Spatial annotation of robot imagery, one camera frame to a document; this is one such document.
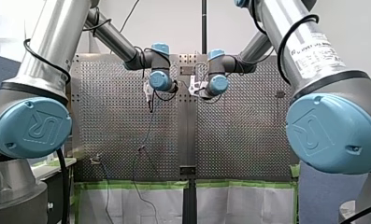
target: robotic arm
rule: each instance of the robotic arm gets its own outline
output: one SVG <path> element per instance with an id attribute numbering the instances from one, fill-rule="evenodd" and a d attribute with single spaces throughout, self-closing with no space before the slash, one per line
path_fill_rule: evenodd
<path id="1" fill-rule="evenodd" d="M 100 22 L 106 18 L 96 8 L 98 2 L 47 1 L 29 47 L 62 69 L 28 52 L 18 75 L 2 83 L 0 155 L 16 159 L 43 157 L 60 148 L 70 134 L 72 121 L 65 108 L 65 84 L 70 79 L 67 74 L 83 26 L 123 59 L 127 69 L 151 68 L 149 92 L 178 90 L 169 74 L 169 47 L 157 43 L 145 51 L 137 50 L 112 24 Z"/>
<path id="2" fill-rule="evenodd" d="M 91 29 L 106 17 L 98 9 L 89 11 L 86 27 Z M 112 24 L 107 23 L 93 31 L 101 42 L 108 46 L 123 61 L 128 70 L 151 69 L 150 79 L 144 83 L 144 92 L 150 102 L 153 91 L 175 93 L 178 83 L 170 77 L 169 47 L 165 43 L 155 43 L 150 49 L 134 47 Z"/>
<path id="3" fill-rule="evenodd" d="M 371 172 L 371 79 L 349 69 L 310 16 L 315 0 L 236 0 L 239 7 L 255 11 L 267 36 L 257 34 L 239 58 L 257 49 L 278 57 L 279 68 L 293 88 L 287 115 L 288 140 L 299 158 L 325 173 L 358 175 Z M 228 72 L 225 57 L 212 57 Z"/>
<path id="4" fill-rule="evenodd" d="M 235 3 L 239 7 L 250 6 L 252 15 L 250 1 L 239 0 Z M 307 9 L 312 9 L 315 3 L 316 1 L 304 1 Z M 191 94 L 210 100 L 225 93 L 229 88 L 229 80 L 225 74 L 255 72 L 257 63 L 270 48 L 272 44 L 269 36 L 259 32 L 238 55 L 226 55 L 223 49 L 212 50 L 208 54 L 208 80 L 191 83 Z"/>

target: metal bracket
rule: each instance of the metal bracket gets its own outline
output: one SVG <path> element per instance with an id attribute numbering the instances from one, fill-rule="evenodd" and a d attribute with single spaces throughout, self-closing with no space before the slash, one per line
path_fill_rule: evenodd
<path id="1" fill-rule="evenodd" d="M 153 88 L 150 86 L 150 82 L 147 80 L 144 82 L 144 93 L 147 98 L 147 102 L 151 101 L 153 96 Z"/>
<path id="2" fill-rule="evenodd" d="M 276 98 L 284 98 L 285 91 L 277 91 L 275 97 Z"/>
<path id="3" fill-rule="evenodd" d="M 196 166 L 180 166 L 180 175 L 196 175 Z"/>
<path id="4" fill-rule="evenodd" d="M 203 91 L 207 85 L 207 81 L 196 81 L 196 76 L 191 76 L 188 92 L 192 96 L 207 98 L 207 95 Z"/>
<path id="5" fill-rule="evenodd" d="M 181 66 L 179 69 L 180 76 L 192 76 L 194 74 L 195 72 L 193 66 Z"/>

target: perforated metal panel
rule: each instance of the perforated metal panel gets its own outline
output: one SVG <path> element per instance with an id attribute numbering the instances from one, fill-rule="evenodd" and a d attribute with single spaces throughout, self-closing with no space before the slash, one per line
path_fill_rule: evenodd
<path id="1" fill-rule="evenodd" d="M 254 74 L 229 79 L 217 103 L 199 102 L 197 177 L 291 179 L 289 165 L 297 161 L 285 134 L 291 88 L 278 74 L 276 57 L 260 63 Z"/>
<path id="2" fill-rule="evenodd" d="M 172 58 L 178 62 L 172 62 L 175 77 L 183 62 Z M 202 76 L 207 67 L 196 70 Z M 101 167 L 89 161 L 97 153 L 103 154 L 110 178 L 131 179 L 150 124 L 142 72 L 125 70 L 114 55 L 79 55 L 72 76 L 77 181 L 105 178 Z M 194 158 L 199 179 L 291 179 L 289 165 L 297 163 L 285 134 L 291 91 L 279 77 L 276 57 L 260 63 L 254 74 L 229 79 L 228 92 L 216 104 L 189 101 L 180 82 L 176 99 L 159 105 L 146 144 L 150 161 L 141 157 L 138 180 L 178 180 L 180 165 L 192 165 Z M 189 76 L 179 80 L 187 82 Z"/>
<path id="3" fill-rule="evenodd" d="M 77 180 L 105 178 L 101 167 L 89 160 L 97 153 L 102 154 L 110 178 L 131 179 L 137 150 L 149 126 L 148 154 L 136 159 L 136 179 L 178 180 L 177 101 L 155 104 L 150 125 L 141 71 L 127 71 L 114 55 L 80 55 L 77 60 L 72 73 L 76 77 L 73 96 L 78 96 L 72 103 L 78 107 L 80 138 L 75 148 L 82 152 Z M 173 63 L 171 74 L 177 72 Z"/>

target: label sticker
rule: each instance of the label sticker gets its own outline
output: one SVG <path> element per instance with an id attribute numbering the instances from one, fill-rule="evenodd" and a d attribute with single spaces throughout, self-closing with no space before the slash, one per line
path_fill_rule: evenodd
<path id="1" fill-rule="evenodd" d="M 314 37 L 313 41 L 308 41 L 299 48 L 290 51 L 303 78 L 316 76 L 326 66 L 346 66 L 324 34 L 314 33 L 312 36 Z"/>

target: green tape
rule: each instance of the green tape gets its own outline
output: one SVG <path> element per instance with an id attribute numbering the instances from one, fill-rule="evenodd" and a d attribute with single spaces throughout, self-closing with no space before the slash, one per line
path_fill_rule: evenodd
<path id="1" fill-rule="evenodd" d="M 33 165 L 31 165 L 32 167 L 37 167 L 37 166 L 40 166 L 40 165 L 43 165 L 45 164 L 44 161 L 40 161 L 40 162 L 37 162 L 37 163 L 34 163 Z"/>
<path id="2" fill-rule="evenodd" d="M 79 224 L 79 208 L 80 208 L 80 187 L 74 186 L 74 208 L 75 208 L 75 224 Z"/>
<path id="3" fill-rule="evenodd" d="M 75 203 L 75 196 L 72 195 L 71 197 L 69 197 L 69 205 L 72 206 L 74 203 Z"/>
<path id="4" fill-rule="evenodd" d="M 107 182 L 80 182 L 75 183 L 79 189 L 107 189 Z M 187 181 L 167 181 L 167 182 L 136 182 L 138 189 L 186 189 Z M 130 180 L 110 180 L 110 189 L 136 189 L 133 181 Z"/>
<path id="5" fill-rule="evenodd" d="M 299 174 L 301 173 L 301 165 L 300 164 L 290 165 L 290 168 L 293 178 L 298 178 Z"/>
<path id="6" fill-rule="evenodd" d="M 298 223 L 298 185 L 293 189 L 293 224 Z"/>
<path id="7" fill-rule="evenodd" d="M 251 180 L 203 180 L 196 181 L 198 188 L 226 188 L 226 187 L 247 187 L 261 189 L 294 189 L 297 186 L 296 182 L 265 182 Z"/>
<path id="8" fill-rule="evenodd" d="M 65 163 L 69 163 L 70 161 L 74 161 L 73 158 L 65 158 Z M 48 166 L 60 166 L 60 162 L 58 160 L 48 162 Z"/>

